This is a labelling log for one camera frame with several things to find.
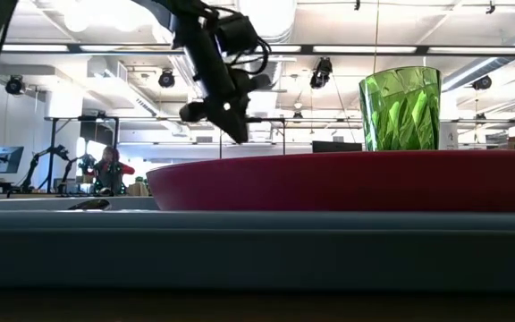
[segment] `spotlight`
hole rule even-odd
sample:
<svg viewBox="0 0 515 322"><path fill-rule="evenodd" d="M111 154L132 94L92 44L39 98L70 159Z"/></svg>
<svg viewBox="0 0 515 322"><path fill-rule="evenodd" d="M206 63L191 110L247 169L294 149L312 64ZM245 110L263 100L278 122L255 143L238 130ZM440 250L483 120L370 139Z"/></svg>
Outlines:
<svg viewBox="0 0 515 322"><path fill-rule="evenodd" d="M472 83L472 89L475 89L475 90L490 89L491 86L492 86L492 79L490 77L488 77L487 75Z"/></svg>
<svg viewBox="0 0 515 322"><path fill-rule="evenodd" d="M25 94L25 83L23 76L11 76L5 84L5 91L14 96L21 96Z"/></svg>
<svg viewBox="0 0 515 322"><path fill-rule="evenodd" d="M311 76L311 82L309 85L312 89L321 89L329 81L329 74L333 72L333 65L329 57L321 57L319 64Z"/></svg>
<svg viewBox="0 0 515 322"><path fill-rule="evenodd" d="M171 69L164 69L162 70L162 75L160 75L160 78L158 79L158 85L162 87L163 89L169 89L172 86L174 86L174 75L172 74Z"/></svg>

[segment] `person with red hair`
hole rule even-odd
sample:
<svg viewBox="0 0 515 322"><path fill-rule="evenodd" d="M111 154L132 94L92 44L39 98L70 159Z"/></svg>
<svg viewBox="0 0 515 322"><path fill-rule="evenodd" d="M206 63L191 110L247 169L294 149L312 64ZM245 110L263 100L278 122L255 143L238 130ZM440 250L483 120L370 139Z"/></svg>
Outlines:
<svg viewBox="0 0 515 322"><path fill-rule="evenodd" d="M107 188L114 195L124 194L122 176L124 174L134 174L134 168L125 165L119 160L118 150L113 147L106 147L103 150L103 157L93 167L90 175L94 175L95 191L99 192Z"/></svg>

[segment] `computer monitor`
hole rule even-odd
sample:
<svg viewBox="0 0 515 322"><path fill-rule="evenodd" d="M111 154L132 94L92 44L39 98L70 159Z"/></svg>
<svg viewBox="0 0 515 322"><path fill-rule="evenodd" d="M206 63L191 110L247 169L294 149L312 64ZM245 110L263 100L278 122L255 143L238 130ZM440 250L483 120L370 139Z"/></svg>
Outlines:
<svg viewBox="0 0 515 322"><path fill-rule="evenodd" d="M23 147L0 147L0 157L7 157L7 162L0 161L0 174L17 174L23 156Z"/></svg>
<svg viewBox="0 0 515 322"><path fill-rule="evenodd" d="M313 141L313 153L362 151L360 143Z"/></svg>

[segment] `green glass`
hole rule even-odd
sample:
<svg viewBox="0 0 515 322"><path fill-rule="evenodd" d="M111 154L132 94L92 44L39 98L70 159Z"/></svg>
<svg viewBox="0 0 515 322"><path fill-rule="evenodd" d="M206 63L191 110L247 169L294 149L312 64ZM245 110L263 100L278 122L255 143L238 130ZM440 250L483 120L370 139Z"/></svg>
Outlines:
<svg viewBox="0 0 515 322"><path fill-rule="evenodd" d="M402 67L378 72L359 84L368 151L438 149L440 72Z"/></svg>

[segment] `red bowl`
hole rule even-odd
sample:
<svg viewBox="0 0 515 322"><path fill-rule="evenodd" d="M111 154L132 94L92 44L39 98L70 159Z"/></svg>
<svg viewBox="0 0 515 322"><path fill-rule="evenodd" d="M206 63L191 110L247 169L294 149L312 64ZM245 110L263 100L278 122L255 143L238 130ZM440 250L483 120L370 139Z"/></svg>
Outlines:
<svg viewBox="0 0 515 322"><path fill-rule="evenodd" d="M161 210L515 211L515 151L247 157L147 177Z"/></svg>

